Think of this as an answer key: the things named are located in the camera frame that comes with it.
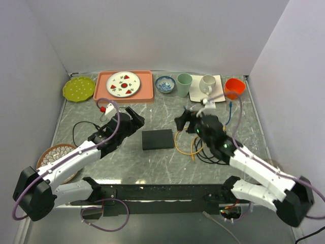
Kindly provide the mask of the black network switch box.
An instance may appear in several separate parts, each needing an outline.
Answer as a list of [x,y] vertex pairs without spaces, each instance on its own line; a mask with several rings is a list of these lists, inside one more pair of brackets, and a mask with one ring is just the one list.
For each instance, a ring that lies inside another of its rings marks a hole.
[[174,148],[171,129],[142,131],[142,150]]

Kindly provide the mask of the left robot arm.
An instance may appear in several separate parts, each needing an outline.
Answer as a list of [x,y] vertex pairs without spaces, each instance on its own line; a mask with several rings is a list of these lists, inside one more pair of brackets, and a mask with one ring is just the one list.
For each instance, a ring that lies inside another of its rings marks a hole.
[[144,124],[142,116],[126,107],[124,113],[116,112],[105,125],[66,156],[38,170],[25,168],[20,173],[13,193],[13,219],[19,219],[16,216],[18,207],[32,221],[38,221],[53,208],[65,203],[85,200],[88,204],[96,204],[101,197],[101,187],[92,178],[86,177],[66,185],[64,181],[87,164],[116,150],[126,137],[134,134]]

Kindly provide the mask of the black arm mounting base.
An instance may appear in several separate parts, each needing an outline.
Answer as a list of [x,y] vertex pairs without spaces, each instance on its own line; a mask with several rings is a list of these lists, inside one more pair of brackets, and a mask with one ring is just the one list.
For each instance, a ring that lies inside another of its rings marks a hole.
[[237,200],[221,184],[100,184],[86,178],[93,192],[86,200],[74,200],[72,206],[102,206],[104,216],[128,213],[138,214],[182,214],[207,211],[218,214],[221,206],[247,204]]

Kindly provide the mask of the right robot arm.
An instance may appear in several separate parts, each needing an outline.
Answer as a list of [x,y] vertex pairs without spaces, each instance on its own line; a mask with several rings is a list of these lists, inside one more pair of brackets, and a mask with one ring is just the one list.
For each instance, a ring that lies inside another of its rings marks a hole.
[[226,134],[215,115],[197,116],[196,112],[186,109],[175,118],[175,123],[178,131],[189,123],[187,133],[197,134],[214,157],[258,182],[252,184],[231,176],[222,186],[222,197],[226,202],[240,199],[257,203],[274,211],[289,226],[300,226],[314,204],[313,193],[307,188],[308,179],[300,177],[293,180],[290,175],[256,157],[247,147]]

